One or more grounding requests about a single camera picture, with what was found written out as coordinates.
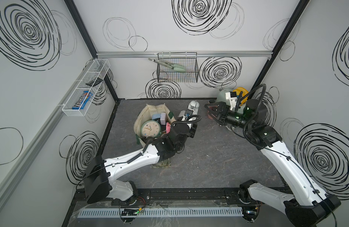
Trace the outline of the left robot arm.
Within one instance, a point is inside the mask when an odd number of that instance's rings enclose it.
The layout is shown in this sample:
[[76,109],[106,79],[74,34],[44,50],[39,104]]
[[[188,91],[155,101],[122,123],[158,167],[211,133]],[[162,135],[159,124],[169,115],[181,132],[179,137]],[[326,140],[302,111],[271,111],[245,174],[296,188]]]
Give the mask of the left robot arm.
[[196,130],[196,123],[174,122],[169,133],[159,138],[148,138],[140,150],[116,158],[93,158],[83,175],[86,202],[93,204],[110,198],[126,204],[135,203],[138,192],[134,182],[123,182],[119,178],[141,167],[168,160],[182,152],[186,140],[193,138]]

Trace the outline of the cream canvas tote bag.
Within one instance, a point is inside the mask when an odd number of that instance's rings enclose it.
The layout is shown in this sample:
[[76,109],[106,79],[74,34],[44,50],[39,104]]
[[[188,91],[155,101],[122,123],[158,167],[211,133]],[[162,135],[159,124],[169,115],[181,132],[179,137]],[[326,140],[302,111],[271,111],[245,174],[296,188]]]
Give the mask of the cream canvas tote bag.
[[175,120],[165,104],[146,105],[139,113],[134,132],[137,144],[142,145],[141,156],[133,161],[134,167],[144,167],[169,159],[174,145],[167,137],[167,128]]

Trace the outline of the small white square clock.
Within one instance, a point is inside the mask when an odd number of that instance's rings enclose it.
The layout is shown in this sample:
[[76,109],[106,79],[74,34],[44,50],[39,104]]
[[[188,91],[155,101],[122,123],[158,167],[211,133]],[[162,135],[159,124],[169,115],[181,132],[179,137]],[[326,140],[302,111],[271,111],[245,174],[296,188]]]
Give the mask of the small white square clock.
[[166,122],[167,122],[166,113],[161,113],[161,116],[160,116],[160,124],[161,124],[161,125],[166,125]]

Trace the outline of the pale blue square clock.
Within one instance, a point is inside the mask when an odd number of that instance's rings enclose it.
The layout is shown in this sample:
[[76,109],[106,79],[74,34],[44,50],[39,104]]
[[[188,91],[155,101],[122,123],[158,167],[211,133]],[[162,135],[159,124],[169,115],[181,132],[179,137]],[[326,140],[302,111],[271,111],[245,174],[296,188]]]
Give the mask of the pale blue square clock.
[[151,116],[151,119],[152,120],[156,120],[156,119],[160,119],[161,118],[161,113],[156,113],[156,114],[153,114],[152,116]]

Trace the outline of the green round alarm clock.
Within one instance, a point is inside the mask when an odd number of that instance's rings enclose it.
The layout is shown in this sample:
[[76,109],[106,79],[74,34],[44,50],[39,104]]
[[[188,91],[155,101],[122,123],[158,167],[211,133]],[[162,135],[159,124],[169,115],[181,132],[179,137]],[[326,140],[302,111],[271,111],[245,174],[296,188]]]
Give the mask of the green round alarm clock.
[[142,137],[158,137],[162,133],[161,125],[159,122],[150,120],[141,126],[140,134]]

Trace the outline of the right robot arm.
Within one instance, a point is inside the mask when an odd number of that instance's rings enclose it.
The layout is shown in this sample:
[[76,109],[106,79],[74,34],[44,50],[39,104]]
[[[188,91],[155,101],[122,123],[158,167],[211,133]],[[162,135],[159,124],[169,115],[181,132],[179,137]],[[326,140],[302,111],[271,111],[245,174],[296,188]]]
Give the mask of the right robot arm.
[[239,186],[242,203],[265,203],[287,216],[296,227],[314,227],[341,205],[336,195],[328,194],[306,173],[289,152],[278,132],[266,123],[267,107],[258,99],[208,103],[205,108],[213,120],[230,130],[241,128],[243,137],[255,146],[277,169],[291,190],[290,194],[268,188],[256,180]]

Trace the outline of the white twin bell clock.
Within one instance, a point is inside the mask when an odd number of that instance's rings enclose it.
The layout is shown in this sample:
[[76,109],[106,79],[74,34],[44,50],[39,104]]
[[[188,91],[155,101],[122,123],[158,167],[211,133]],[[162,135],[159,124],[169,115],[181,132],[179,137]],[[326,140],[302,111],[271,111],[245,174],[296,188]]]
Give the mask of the white twin bell clock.
[[193,100],[189,103],[188,110],[192,110],[193,114],[187,118],[187,121],[190,121],[190,122],[196,121],[196,123],[199,121],[198,117],[196,117],[196,115],[198,114],[199,107],[200,107],[200,104],[196,100]]

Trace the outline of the pink round alarm clock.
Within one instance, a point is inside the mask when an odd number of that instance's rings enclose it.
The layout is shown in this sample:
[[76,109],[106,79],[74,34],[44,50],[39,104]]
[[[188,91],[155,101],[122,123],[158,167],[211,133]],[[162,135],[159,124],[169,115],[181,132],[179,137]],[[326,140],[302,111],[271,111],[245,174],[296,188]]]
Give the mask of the pink round alarm clock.
[[166,133],[169,133],[171,130],[171,124],[169,122],[166,123]]

